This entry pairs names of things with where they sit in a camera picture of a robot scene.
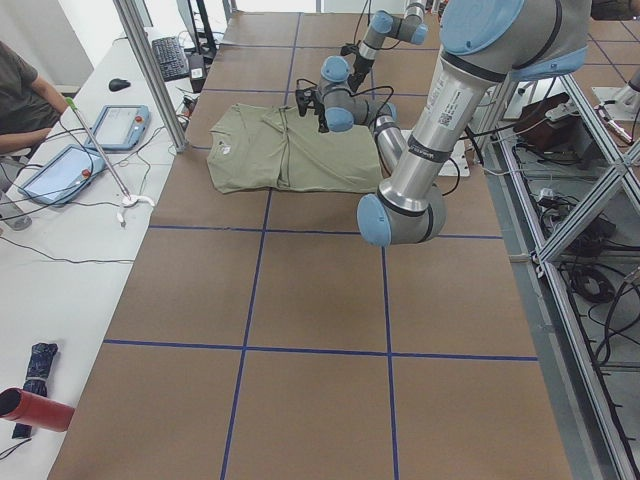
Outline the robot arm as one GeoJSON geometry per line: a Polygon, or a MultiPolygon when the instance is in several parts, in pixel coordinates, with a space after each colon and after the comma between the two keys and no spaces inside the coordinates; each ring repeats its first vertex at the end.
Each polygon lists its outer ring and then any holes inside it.
{"type": "Polygon", "coordinates": [[[407,1],[402,17],[385,10],[375,12],[362,40],[346,44],[338,55],[327,57],[321,66],[319,81],[295,91],[299,115],[312,111],[321,133],[346,132],[356,125],[371,128],[380,117],[393,118],[395,107],[388,98],[370,100],[360,87],[386,40],[413,45],[424,43],[428,33],[424,16],[431,5],[430,1],[407,1]]]}
{"type": "Polygon", "coordinates": [[[586,59],[588,1],[451,1],[440,30],[442,70],[404,140],[398,163],[357,209],[370,244],[415,244],[436,236],[446,208],[434,182],[485,92],[505,80],[578,70],[586,59]]]}

